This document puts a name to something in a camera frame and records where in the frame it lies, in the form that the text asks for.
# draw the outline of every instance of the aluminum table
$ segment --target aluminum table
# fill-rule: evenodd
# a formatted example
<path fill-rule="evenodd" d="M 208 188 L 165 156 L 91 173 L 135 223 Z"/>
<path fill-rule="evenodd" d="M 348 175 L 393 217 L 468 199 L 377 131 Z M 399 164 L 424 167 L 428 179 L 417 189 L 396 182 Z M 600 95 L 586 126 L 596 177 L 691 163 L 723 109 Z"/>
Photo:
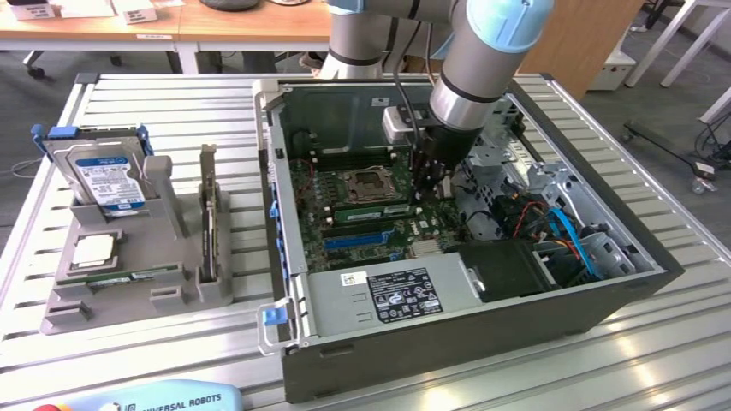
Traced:
<path fill-rule="evenodd" d="M 284 402 L 277 357 L 259 353 L 255 310 L 271 301 L 252 76 L 101 75 L 76 84 L 59 124 L 143 122 L 193 192 L 201 143 L 232 194 L 235 303 L 215 310 L 37 333 L 71 221 L 72 193 L 44 161 L 0 259 L 0 408 L 28 410 L 167 378 L 228 383 L 245 409 L 728 409 L 731 254 L 560 86 L 517 82 L 668 247 L 686 274 L 590 332 L 305 404 Z M 532 124 L 527 137 L 555 156 Z"/>

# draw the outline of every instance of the wire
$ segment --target wire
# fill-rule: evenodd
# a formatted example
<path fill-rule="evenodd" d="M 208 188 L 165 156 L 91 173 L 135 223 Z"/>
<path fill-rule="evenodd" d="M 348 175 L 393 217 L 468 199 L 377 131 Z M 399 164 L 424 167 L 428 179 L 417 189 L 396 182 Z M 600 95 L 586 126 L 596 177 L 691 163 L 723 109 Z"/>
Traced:
<path fill-rule="evenodd" d="M 576 248 L 571 245 L 571 243 L 566 240 L 551 240 L 556 244 L 560 244 L 563 247 L 568 248 L 571 250 L 571 253 L 576 256 L 576 259 L 582 259 L 582 256 L 579 255 L 579 252 L 576 251 Z"/>
<path fill-rule="evenodd" d="M 523 190 L 520 189 L 520 187 L 517 186 L 517 184 L 512 183 L 512 182 L 508 182 L 507 178 L 504 179 L 503 181 L 503 184 L 509 187 L 512 189 L 512 191 L 515 191 L 513 193 L 513 196 L 520 196 L 520 193 L 523 192 Z"/>
<path fill-rule="evenodd" d="M 706 156 L 703 154 L 703 150 L 706 149 L 706 146 L 712 144 L 712 150 L 714 152 L 720 149 L 719 139 L 716 138 L 716 131 L 719 130 L 723 123 L 731 118 L 731 110 L 719 116 L 712 122 L 707 123 L 704 126 L 706 128 L 702 130 L 702 132 L 695 137 L 694 142 L 694 154 L 702 158 L 703 160 L 707 160 L 712 163 L 718 163 L 718 159 L 712 158 L 712 154 L 710 156 Z M 703 140 L 703 144 L 700 146 L 700 149 L 698 148 L 698 144 Z"/>
<path fill-rule="evenodd" d="M 429 29 L 425 32 L 425 75 L 429 77 L 429 83 L 432 83 L 432 87 L 436 86 L 436 80 L 433 79 L 433 73 L 432 73 L 432 31 L 433 31 L 433 24 L 429 23 Z"/>
<path fill-rule="evenodd" d="M 396 89 L 399 90 L 399 94 L 401 95 L 403 103 L 407 105 L 407 111 L 409 112 L 409 118 L 411 118 L 411 128 L 413 129 L 415 140 L 411 141 L 412 146 L 419 141 L 419 126 L 416 125 L 416 113 L 413 111 L 413 106 L 411 105 L 409 96 L 407 95 L 407 91 L 403 88 L 401 77 L 399 77 L 399 67 L 401 66 L 401 61 L 404 56 L 407 55 L 407 50 L 409 49 L 411 44 L 413 43 L 413 39 L 416 38 L 416 35 L 419 33 L 419 28 L 421 28 L 421 21 L 416 24 L 416 28 L 413 29 L 413 33 L 411 34 L 411 39 L 407 42 L 407 45 L 403 47 L 401 53 L 399 54 L 399 58 L 396 58 L 396 64 L 393 66 L 393 83 L 396 85 Z"/>
<path fill-rule="evenodd" d="M 517 225 L 515 226 L 515 231 L 512 232 L 512 238 L 517 237 L 517 233 L 520 232 L 520 226 L 523 225 L 523 218 L 526 218 L 526 213 L 528 212 L 528 208 L 531 206 L 542 206 L 543 203 L 539 203 L 538 201 L 530 201 L 526 206 L 523 207 L 523 211 L 520 212 L 520 218 L 517 220 Z"/>
<path fill-rule="evenodd" d="M 460 186 L 460 185 L 457 185 L 457 184 L 455 184 L 455 188 L 461 188 L 463 191 L 464 191 L 465 193 L 468 193 L 469 195 L 475 195 L 475 194 L 477 193 L 477 192 L 476 192 L 475 190 L 472 190 L 471 188 L 467 188 L 465 186 Z"/>
<path fill-rule="evenodd" d="M 567 215 L 564 214 L 564 212 L 560 208 L 552 208 L 550 211 L 559 218 L 559 221 L 563 224 L 563 227 L 566 228 L 566 230 L 568 232 L 568 236 L 571 237 L 571 241 L 574 242 L 574 245 L 576 246 L 576 251 L 579 252 L 579 255 L 582 256 L 582 259 L 584 260 L 586 270 L 590 272 L 590 274 L 594 277 L 596 277 L 598 279 L 603 279 L 602 275 L 594 270 L 592 259 L 590 258 L 590 255 L 584 251 L 584 246 L 582 245 L 582 240 L 579 239 L 579 235 L 576 234 L 576 230 L 574 229 L 574 225 L 571 224 L 571 221 L 568 220 Z"/>
<path fill-rule="evenodd" d="M 469 214 L 469 217 L 467 218 L 467 220 L 464 221 L 465 223 L 469 222 L 469 220 L 472 220 L 472 217 L 475 217 L 477 214 L 483 214 L 487 216 L 487 218 L 492 218 L 492 214 L 489 214 L 487 211 L 484 210 L 477 210 L 476 212 L 473 212 L 472 214 Z"/>
<path fill-rule="evenodd" d="M 20 161 L 19 163 L 13 164 L 8 170 L 0 171 L 0 174 L 11 173 L 13 176 L 19 178 L 36 178 L 36 176 L 25 176 L 23 174 L 19 174 L 19 172 L 27 169 L 35 163 L 40 163 L 43 159 L 44 158 L 40 157 L 40 158 L 36 158 L 35 160 Z"/>
<path fill-rule="evenodd" d="M 289 160 L 289 164 L 296 162 L 304 163 L 309 166 L 309 178 L 307 180 L 307 184 L 297 190 L 297 195 L 295 196 L 295 200 L 299 200 L 299 198 L 301 197 L 301 194 L 304 193 L 304 191 L 309 188 L 309 185 L 312 184 L 312 179 L 315 177 L 315 167 L 312 163 L 309 163 L 307 160 L 303 160 L 301 158 L 295 158 L 293 160 Z"/>

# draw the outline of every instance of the hard drive label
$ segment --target hard drive label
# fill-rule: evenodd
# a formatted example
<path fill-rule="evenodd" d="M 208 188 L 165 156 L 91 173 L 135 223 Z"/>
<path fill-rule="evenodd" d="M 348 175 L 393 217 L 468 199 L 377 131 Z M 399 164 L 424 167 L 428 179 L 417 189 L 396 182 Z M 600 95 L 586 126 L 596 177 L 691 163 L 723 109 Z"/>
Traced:
<path fill-rule="evenodd" d="M 108 210 L 131 210 L 145 204 L 137 180 L 128 176 L 125 157 L 83 158 L 76 167 L 89 187 L 93 199 Z"/>

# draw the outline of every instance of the blue pcie slot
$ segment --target blue pcie slot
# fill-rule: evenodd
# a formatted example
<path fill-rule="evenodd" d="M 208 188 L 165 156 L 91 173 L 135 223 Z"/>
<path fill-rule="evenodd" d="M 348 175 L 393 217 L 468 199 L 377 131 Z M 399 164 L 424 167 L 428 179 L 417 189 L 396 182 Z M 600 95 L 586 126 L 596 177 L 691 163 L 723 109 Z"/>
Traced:
<path fill-rule="evenodd" d="M 384 240 L 387 239 L 388 237 L 384 237 L 383 233 L 360 235 L 357 237 L 348 237 L 348 238 L 333 238 L 331 240 L 324 241 L 324 249 L 335 250 L 336 248 L 383 244 Z"/>

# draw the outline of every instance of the power supply label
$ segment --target power supply label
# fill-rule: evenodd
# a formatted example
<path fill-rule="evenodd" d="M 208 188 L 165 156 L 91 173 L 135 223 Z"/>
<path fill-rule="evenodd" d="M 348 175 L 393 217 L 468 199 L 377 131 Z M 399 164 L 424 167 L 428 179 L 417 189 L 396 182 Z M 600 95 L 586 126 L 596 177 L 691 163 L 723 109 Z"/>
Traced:
<path fill-rule="evenodd" d="M 381 323 L 444 311 L 425 268 L 371 276 L 368 288 Z"/>

